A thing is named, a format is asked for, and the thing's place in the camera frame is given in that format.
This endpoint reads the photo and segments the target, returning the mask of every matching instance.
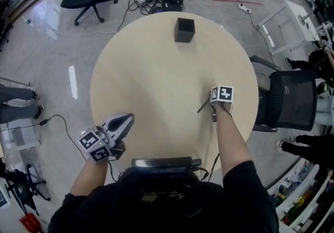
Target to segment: black box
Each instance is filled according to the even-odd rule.
[[[193,19],[178,18],[175,25],[175,42],[190,43],[195,35]]]

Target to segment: sneaker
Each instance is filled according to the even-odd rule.
[[[45,106],[44,105],[40,105],[38,106],[38,112],[36,113],[36,115],[33,117],[33,119],[38,119],[40,118],[42,112],[45,111]]]
[[[285,58],[285,62],[289,65],[290,69],[293,70],[291,66],[292,61],[289,58]]]
[[[278,149],[278,151],[280,152],[280,153],[282,153],[283,152],[283,150],[282,150],[282,144],[283,144],[283,141],[280,141],[280,140],[277,140],[276,141],[276,147],[277,147],[277,149]]]
[[[39,100],[40,99],[40,94],[36,93],[35,91],[32,91],[32,94],[33,94],[33,99],[34,100]]]

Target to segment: round wooden table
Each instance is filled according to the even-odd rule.
[[[191,43],[175,43],[177,18],[194,19]],[[96,125],[117,113],[135,114],[118,171],[133,158],[191,156],[211,170],[218,154],[212,108],[197,110],[215,85],[234,86],[233,119],[247,140],[258,107],[256,76],[238,41],[201,16],[145,16],[115,35],[98,59],[90,87]]]

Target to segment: shelf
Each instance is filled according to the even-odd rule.
[[[324,218],[320,221],[319,225],[313,230],[312,233],[316,233],[318,231],[318,229],[323,225],[323,223],[326,221],[327,217],[329,216],[329,214],[334,211],[334,202],[332,203],[332,205],[330,206],[330,208],[328,209],[327,213],[325,214]]]
[[[293,172],[295,171],[295,169],[298,168],[303,168],[304,164],[305,164],[306,160],[301,158],[292,168],[289,172],[287,172],[278,182],[276,182],[275,185],[273,185],[270,189],[268,189],[268,193],[269,195],[272,195],[275,193],[275,191],[278,191],[278,188],[280,187],[280,185],[283,183],[283,181],[287,178],[290,177]]]
[[[289,209],[289,205],[293,205],[293,203],[297,202],[298,199],[305,193],[305,191],[314,181],[314,178],[317,175],[319,168],[319,165],[315,165],[308,173],[307,177],[303,180],[303,182],[294,190],[294,192],[292,192],[285,201],[277,206],[276,212],[278,217],[280,217],[280,215],[284,213],[284,210]]]
[[[323,185],[320,187],[319,191],[317,192],[317,194],[315,194],[315,196],[313,197],[313,199],[310,201],[310,203],[308,204],[308,206],[305,208],[305,210],[296,218],[295,221],[293,221],[290,224],[290,228],[295,228],[300,222],[301,220],[304,218],[304,216],[306,215],[306,213],[308,212],[308,210],[313,206],[313,204],[315,204],[315,202],[318,200],[318,198],[320,197],[320,195],[324,192],[328,181],[330,180],[330,177],[328,176],[326,178],[326,180],[324,181]]]

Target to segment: gray floor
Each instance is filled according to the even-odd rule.
[[[9,35],[10,42],[4,45],[3,52],[0,54],[0,71],[29,80],[41,93],[41,102],[46,105],[44,117],[54,114],[63,115],[67,120],[70,135],[73,139],[77,139],[82,131],[93,124],[89,100],[90,80],[102,49],[114,34],[96,33],[88,36],[54,34],[78,35],[117,31],[123,20],[128,0],[119,0],[118,4],[100,4],[98,10],[105,18],[105,22],[99,23],[91,9],[81,19],[78,27],[73,26],[73,22],[79,10],[61,9],[61,1],[41,0],[15,22],[14,29]],[[263,4],[245,3],[245,6],[254,14],[254,24],[283,3],[283,0],[242,1]],[[292,1],[310,10],[306,0]],[[184,11],[204,16],[222,25],[240,42],[249,56],[258,55],[270,60],[262,37],[252,27],[249,15],[238,9],[237,3],[185,0],[184,5]],[[139,11],[129,12],[124,25],[140,17]],[[267,24],[275,45],[282,45],[285,40],[290,41],[294,37],[294,28],[288,27],[283,31],[278,28],[278,24],[286,17],[287,14],[282,13]],[[285,57],[306,59],[313,50],[315,46],[309,44],[292,53],[283,52],[273,60],[283,70],[288,70],[284,62]],[[75,67],[77,99],[73,98],[71,93],[68,70],[70,66]],[[265,74],[270,73],[260,67],[256,69]],[[45,202],[38,197],[35,199],[41,214],[40,219],[47,222],[61,205],[64,195],[69,192],[85,162],[69,141],[64,129],[62,120],[59,117],[54,118],[37,130],[37,136],[42,142],[41,146],[20,152],[10,158],[12,166],[32,163],[40,177],[47,181],[47,189],[52,201]],[[317,128],[314,128],[312,132],[307,133],[316,134],[317,131]],[[297,133],[300,132],[279,129],[277,133],[253,132],[251,134],[247,145],[265,186],[297,159],[294,155],[280,154],[275,148],[275,141],[287,139]],[[216,170],[212,180],[221,183],[221,179],[219,170]]]

